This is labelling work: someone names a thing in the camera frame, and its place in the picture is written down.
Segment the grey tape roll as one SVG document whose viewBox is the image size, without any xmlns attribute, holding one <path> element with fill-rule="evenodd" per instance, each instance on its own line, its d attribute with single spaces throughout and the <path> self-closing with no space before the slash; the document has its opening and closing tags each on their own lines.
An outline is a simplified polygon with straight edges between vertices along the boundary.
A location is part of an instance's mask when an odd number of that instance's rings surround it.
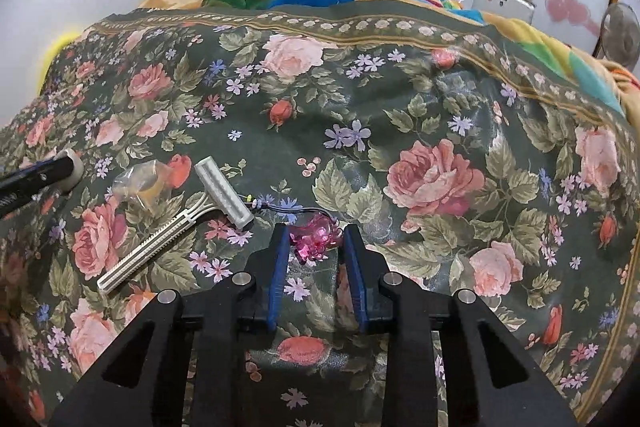
<svg viewBox="0 0 640 427">
<path fill-rule="evenodd" d="M 70 193 L 84 175 L 84 164 L 82 163 L 80 156 L 71 148 L 61 150 L 60 153 L 57 153 L 54 156 L 54 159 L 57 161 L 67 159 L 70 164 L 70 173 L 67 176 L 64 176 L 62 181 L 58 181 L 58 183 L 55 184 L 55 187 L 61 193 Z"/>
</svg>

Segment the standing electric fan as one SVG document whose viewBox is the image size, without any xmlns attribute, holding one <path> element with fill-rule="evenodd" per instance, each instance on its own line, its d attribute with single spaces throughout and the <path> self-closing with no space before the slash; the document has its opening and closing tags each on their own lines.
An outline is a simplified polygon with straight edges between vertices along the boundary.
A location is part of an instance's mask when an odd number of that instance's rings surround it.
<svg viewBox="0 0 640 427">
<path fill-rule="evenodd" d="M 600 43 L 608 60 L 634 69 L 640 54 L 640 27 L 630 5 L 616 2 L 608 6 L 602 18 Z"/>
</svg>

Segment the white electronic box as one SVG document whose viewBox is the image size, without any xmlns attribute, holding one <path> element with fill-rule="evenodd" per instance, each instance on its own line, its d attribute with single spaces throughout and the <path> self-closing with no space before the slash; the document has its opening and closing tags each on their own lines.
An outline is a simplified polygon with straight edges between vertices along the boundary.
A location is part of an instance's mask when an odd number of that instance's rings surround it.
<svg viewBox="0 0 640 427">
<path fill-rule="evenodd" d="M 472 0 L 472 9 L 531 23 L 536 5 L 530 0 Z"/>
</svg>

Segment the white disposable razor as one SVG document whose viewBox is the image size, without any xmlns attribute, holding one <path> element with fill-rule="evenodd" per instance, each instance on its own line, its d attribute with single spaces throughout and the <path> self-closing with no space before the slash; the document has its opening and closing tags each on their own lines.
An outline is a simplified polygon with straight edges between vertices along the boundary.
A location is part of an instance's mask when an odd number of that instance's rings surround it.
<svg viewBox="0 0 640 427">
<path fill-rule="evenodd" d="M 178 212 L 151 236 L 126 254 L 119 262 L 99 278 L 98 289 L 103 295 L 114 291 L 130 275 L 134 275 L 154 256 L 190 231 L 198 219 L 212 211 L 221 211 L 235 228 L 244 230 L 254 220 L 254 215 L 235 191 L 222 169 L 212 156 L 200 160 L 194 167 L 204 187 L 203 195 L 194 204 Z"/>
</svg>

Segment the pink foil flower ornament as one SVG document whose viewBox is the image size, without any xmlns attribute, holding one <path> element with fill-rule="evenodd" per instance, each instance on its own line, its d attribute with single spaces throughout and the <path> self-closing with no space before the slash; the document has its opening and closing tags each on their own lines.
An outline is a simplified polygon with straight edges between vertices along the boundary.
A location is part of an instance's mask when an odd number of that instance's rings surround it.
<svg viewBox="0 0 640 427">
<path fill-rule="evenodd" d="M 343 230 L 325 213 L 315 212 L 303 225 L 290 228 L 291 245 L 300 263 L 322 260 L 330 249 L 342 245 Z"/>
</svg>

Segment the dark floral bedspread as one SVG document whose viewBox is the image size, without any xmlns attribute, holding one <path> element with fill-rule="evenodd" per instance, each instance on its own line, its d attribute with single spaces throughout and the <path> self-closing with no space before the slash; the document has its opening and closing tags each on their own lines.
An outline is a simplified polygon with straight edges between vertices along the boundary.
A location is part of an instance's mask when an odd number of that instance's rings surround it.
<svg viewBox="0 0 640 427">
<path fill-rule="evenodd" d="M 578 421 L 638 353 L 637 127 L 495 26 L 395 2 L 111 16 L 2 126 L 1 169 L 66 148 L 85 166 L 73 192 L 1 223 L 1 375 L 39 425 L 156 294 L 206 291 L 315 212 L 427 291 L 475 291 Z M 254 220 L 207 213 L 101 294 L 203 195 L 207 156 Z M 150 160 L 171 169 L 155 215 L 112 195 Z"/>
</svg>

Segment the clear plastic wrapper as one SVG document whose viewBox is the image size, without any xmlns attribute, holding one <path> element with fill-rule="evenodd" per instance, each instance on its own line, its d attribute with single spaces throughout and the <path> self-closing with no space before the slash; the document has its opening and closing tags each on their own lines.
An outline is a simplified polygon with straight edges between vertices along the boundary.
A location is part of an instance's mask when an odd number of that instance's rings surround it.
<svg viewBox="0 0 640 427">
<path fill-rule="evenodd" d="M 171 169 L 158 160 L 142 162 L 121 173 L 112 185 L 119 202 L 129 202 L 151 215 L 171 192 Z"/>
</svg>

